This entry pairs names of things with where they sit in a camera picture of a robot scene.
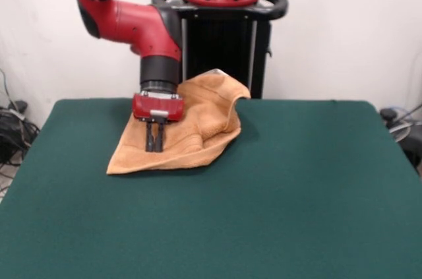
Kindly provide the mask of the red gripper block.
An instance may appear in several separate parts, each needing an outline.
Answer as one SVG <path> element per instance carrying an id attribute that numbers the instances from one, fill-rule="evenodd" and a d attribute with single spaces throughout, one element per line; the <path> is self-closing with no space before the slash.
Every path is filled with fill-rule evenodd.
<path id="1" fill-rule="evenodd" d="M 184 100 L 178 94 L 166 94 L 159 92 L 141 92 L 133 96 L 133 115 L 137 119 L 146 121 L 161 117 L 167 121 L 178 122 L 184 113 Z M 146 122 L 146 151 L 163 152 L 164 149 L 164 126 L 163 122 L 157 122 L 158 132 L 155 139 L 152 134 L 152 122 Z"/>

